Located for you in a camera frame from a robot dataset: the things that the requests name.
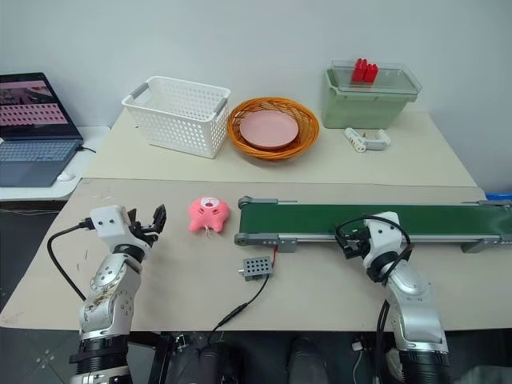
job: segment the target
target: basket handle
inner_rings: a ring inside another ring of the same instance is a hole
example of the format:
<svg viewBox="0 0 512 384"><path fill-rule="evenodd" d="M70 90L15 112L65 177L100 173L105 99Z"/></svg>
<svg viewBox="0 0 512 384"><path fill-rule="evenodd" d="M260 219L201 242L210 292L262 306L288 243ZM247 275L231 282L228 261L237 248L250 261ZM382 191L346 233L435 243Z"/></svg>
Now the basket handle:
<svg viewBox="0 0 512 384"><path fill-rule="evenodd" d="M218 103L217 105L217 108L215 108L214 112L215 112L215 117L218 117L222 111L222 109L226 106L227 104L227 98L222 98L222 100Z"/></svg>
<svg viewBox="0 0 512 384"><path fill-rule="evenodd" d="M138 98L145 90L147 90L150 86L148 85L147 82L144 82L143 84L141 84L140 86L137 87L136 90L134 90L132 93L131 93L131 97L134 98L134 100L136 98Z"/></svg>

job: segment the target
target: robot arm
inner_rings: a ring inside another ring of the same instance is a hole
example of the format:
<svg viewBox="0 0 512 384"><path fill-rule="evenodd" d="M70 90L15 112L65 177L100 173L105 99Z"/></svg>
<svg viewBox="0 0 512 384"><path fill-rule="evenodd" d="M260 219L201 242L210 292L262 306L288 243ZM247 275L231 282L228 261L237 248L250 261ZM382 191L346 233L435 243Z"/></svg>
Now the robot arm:
<svg viewBox="0 0 512 384"><path fill-rule="evenodd" d="M402 232L390 224L399 224L397 214L385 212L374 217L365 219L365 228L351 235L337 230L336 239L348 258L363 257L372 281L385 285L406 382L451 382L446 336L432 303L431 284L407 259L399 257Z"/></svg>
<svg viewBox="0 0 512 384"><path fill-rule="evenodd" d="M93 210L90 219L110 253L90 281L90 292L80 308L77 364L71 384L132 383L126 362L128 335L134 314L134 296L141 283L142 260L150 255L162 232L166 210L160 206L154 223L141 226L135 210L122 206Z"/></svg>

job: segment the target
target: beige table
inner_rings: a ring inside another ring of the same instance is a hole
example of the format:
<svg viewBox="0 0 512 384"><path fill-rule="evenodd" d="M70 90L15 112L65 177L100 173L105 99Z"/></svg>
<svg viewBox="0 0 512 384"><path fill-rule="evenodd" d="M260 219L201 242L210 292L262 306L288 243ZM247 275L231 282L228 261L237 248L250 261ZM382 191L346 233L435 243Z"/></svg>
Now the beige table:
<svg viewBox="0 0 512 384"><path fill-rule="evenodd" d="M427 114L403 114L389 133L393 144L384 152L357 154L340 131L322 128L314 147L288 162L248 159L228 142L209 160L148 146L125 112L49 234L110 204L137 207L145 222L164 202L168 223L144 261L133 329L208 330L261 284L237 274L242 260L270 254L233 242L236 201L243 195L368 204L484 198ZM186 230L186 208L203 195L224 198L232 209L225 230L212 238ZM55 253L86 292L106 247L93 231L79 231L57 240ZM420 245L411 262L434 284L446 329L512 326L510 249L462 254L455 245ZM261 297L224 329L373 330L383 297L361 261L345 260L335 244L301 245L278 255ZM0 314L0 326L76 329L79 306L48 259L45 240Z"/></svg>

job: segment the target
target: pink plush toy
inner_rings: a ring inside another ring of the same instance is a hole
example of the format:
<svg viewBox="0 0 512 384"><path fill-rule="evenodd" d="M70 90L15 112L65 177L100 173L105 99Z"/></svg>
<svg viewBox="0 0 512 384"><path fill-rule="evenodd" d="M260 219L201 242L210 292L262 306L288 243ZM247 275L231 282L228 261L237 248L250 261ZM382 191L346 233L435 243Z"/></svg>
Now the pink plush toy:
<svg viewBox="0 0 512 384"><path fill-rule="evenodd" d="M196 231L201 228L211 228L220 232L224 221L230 216L230 208L226 202L218 198L198 198L189 206L189 230Z"/></svg>

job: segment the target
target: laptop keyboard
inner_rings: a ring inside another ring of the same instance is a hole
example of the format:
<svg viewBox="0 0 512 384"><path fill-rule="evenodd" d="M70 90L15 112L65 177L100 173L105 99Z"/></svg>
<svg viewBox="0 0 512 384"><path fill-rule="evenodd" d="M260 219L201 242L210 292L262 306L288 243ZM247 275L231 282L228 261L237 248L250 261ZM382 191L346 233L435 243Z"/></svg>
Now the laptop keyboard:
<svg viewBox="0 0 512 384"><path fill-rule="evenodd" d="M0 162L61 162L76 142L4 142Z"/></svg>

